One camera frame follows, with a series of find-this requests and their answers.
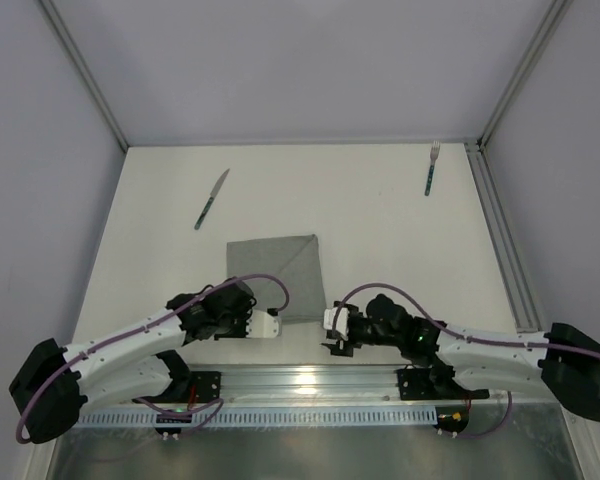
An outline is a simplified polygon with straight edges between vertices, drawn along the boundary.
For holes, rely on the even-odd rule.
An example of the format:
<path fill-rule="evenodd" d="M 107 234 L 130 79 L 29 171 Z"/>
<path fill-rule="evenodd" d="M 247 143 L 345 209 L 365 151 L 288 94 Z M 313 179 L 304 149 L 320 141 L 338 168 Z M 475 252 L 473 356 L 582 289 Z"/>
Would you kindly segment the grey cloth napkin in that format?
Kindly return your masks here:
<path fill-rule="evenodd" d="M 227 275 L 268 274 L 289 291 L 286 324 L 317 323 L 327 308 L 319 240 L 314 234 L 229 242 Z"/>

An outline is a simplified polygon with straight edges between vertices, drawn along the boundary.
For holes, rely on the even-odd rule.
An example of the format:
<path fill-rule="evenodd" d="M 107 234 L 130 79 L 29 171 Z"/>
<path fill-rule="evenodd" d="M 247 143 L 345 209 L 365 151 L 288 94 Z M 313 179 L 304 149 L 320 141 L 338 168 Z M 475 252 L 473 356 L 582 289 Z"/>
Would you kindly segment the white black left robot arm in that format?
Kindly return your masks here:
<path fill-rule="evenodd" d="M 173 402 L 188 390 L 190 371 L 178 349 L 230 332 L 256 300 L 242 281 L 179 294 L 157 313 L 108 337 L 61 346 L 38 343 L 9 386 L 20 413 L 16 440 L 42 444 L 80 416 L 130 400 Z"/>

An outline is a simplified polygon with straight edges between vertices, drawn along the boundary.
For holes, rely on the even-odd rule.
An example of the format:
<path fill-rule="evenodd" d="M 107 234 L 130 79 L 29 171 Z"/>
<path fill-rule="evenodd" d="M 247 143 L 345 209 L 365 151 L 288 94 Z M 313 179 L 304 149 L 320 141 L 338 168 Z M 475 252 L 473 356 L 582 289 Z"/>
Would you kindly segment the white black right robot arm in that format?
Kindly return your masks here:
<path fill-rule="evenodd" d="M 502 334 L 414 316 L 384 294 L 359 309 L 324 312 L 325 347 L 350 357 L 364 346 L 391 347 L 421 373 L 410 387 L 435 399 L 483 399 L 500 390 L 557 401 L 600 423 L 600 343 L 565 323 L 547 332 Z"/>

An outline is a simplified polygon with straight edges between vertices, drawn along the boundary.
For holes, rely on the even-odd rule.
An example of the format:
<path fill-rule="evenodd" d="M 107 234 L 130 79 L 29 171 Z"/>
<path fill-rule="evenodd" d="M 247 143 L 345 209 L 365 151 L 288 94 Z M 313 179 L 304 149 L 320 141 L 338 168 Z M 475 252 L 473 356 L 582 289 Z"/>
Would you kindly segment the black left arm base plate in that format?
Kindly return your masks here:
<path fill-rule="evenodd" d="M 173 380 L 161 394 L 149 396 L 147 400 L 160 403 L 203 404 L 217 399 L 221 392 L 220 371 L 190 371 Z"/>

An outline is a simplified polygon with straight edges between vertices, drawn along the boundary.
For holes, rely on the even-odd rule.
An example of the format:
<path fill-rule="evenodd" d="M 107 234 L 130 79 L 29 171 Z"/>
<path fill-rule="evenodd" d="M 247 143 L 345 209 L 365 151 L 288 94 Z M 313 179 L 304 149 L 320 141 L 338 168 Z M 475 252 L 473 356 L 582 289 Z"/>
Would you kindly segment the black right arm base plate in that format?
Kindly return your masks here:
<path fill-rule="evenodd" d="M 397 388 L 401 400 L 485 400 L 487 389 L 470 390 L 433 368 L 403 367 L 396 370 Z"/>

